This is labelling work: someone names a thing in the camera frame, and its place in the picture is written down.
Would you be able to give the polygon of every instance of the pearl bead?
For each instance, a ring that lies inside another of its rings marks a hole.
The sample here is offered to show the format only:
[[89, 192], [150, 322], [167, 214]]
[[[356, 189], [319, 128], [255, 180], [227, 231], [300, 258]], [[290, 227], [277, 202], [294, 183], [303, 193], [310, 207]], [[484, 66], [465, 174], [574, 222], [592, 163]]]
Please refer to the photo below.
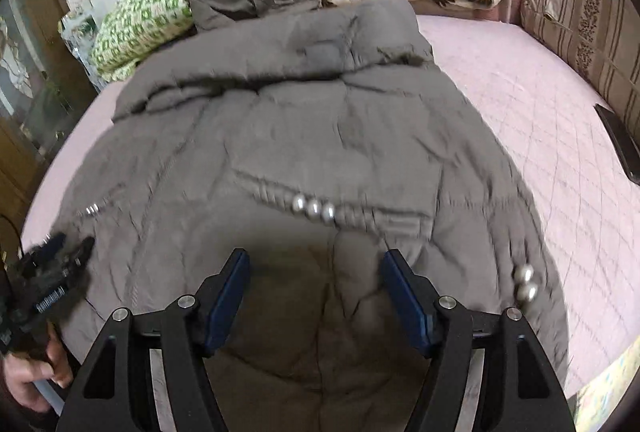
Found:
[[306, 204], [306, 216], [309, 219], [317, 219], [322, 212], [322, 205], [317, 199], [310, 199]]
[[331, 224], [335, 219], [335, 206], [331, 203], [325, 203], [322, 207], [322, 220], [326, 224]]
[[516, 298], [519, 302], [533, 302], [538, 295], [538, 284], [535, 282], [527, 282], [521, 284], [516, 292]]
[[527, 282], [531, 282], [534, 273], [535, 270], [532, 265], [523, 264], [522, 266], [518, 266], [516, 271], [513, 272], [513, 279], [516, 284], [526, 284]]
[[305, 207], [306, 199], [302, 194], [298, 194], [297, 196], [293, 197], [291, 201], [291, 209], [293, 210], [293, 213], [299, 214], [300, 212], [304, 211]]

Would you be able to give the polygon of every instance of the wooden cabinet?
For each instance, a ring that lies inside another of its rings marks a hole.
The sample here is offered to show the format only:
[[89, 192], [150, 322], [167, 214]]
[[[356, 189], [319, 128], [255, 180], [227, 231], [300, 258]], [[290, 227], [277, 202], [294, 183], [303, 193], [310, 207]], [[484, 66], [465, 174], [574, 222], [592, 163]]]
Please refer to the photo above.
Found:
[[66, 1], [13, 1], [14, 16], [20, 17], [24, 26], [21, 36], [30, 39], [30, 52], [36, 53], [41, 70], [60, 88], [75, 110], [84, 112], [97, 93], [84, 67], [73, 58], [58, 33], [58, 22], [69, 12]]
[[[12, 126], [0, 118], [0, 213], [21, 230], [27, 211], [46, 170], [35, 148]], [[0, 220], [0, 245], [14, 258], [18, 239], [11, 226]]]

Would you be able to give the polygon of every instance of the human hand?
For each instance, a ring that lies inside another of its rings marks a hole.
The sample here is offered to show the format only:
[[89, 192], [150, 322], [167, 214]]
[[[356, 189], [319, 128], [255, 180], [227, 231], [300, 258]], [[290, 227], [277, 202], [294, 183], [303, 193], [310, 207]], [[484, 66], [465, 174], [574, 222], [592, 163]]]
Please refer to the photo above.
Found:
[[31, 358], [8, 354], [2, 359], [4, 381], [9, 393], [15, 401], [34, 412], [45, 413], [50, 405], [32, 382], [37, 380], [53, 380], [60, 387], [67, 387], [73, 381], [73, 373], [69, 366], [66, 352], [51, 323], [47, 324], [49, 343], [47, 344], [46, 362], [38, 362]]

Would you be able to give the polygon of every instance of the cushion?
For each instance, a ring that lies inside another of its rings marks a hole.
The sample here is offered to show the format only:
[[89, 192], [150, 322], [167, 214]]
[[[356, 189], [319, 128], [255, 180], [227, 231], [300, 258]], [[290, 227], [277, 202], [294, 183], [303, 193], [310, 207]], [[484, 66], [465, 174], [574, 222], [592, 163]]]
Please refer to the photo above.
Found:
[[91, 60], [107, 82], [125, 80], [153, 50], [191, 26], [189, 0], [118, 0], [100, 26]]
[[640, 16], [631, 0], [523, 0], [522, 25], [587, 80], [640, 141]]
[[593, 108], [606, 102], [518, 26], [436, 16], [418, 24], [533, 193], [563, 279], [572, 396], [640, 335], [640, 187]]

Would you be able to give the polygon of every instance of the quilted bedspread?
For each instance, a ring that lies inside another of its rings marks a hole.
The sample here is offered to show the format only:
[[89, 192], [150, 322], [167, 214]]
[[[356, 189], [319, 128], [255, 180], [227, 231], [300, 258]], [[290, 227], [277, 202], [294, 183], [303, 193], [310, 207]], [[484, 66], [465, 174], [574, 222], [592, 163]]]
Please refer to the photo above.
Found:
[[436, 63], [507, 149], [531, 188], [564, 279], [573, 395], [640, 334], [640, 187], [593, 109], [601, 97], [515, 25], [418, 18]]

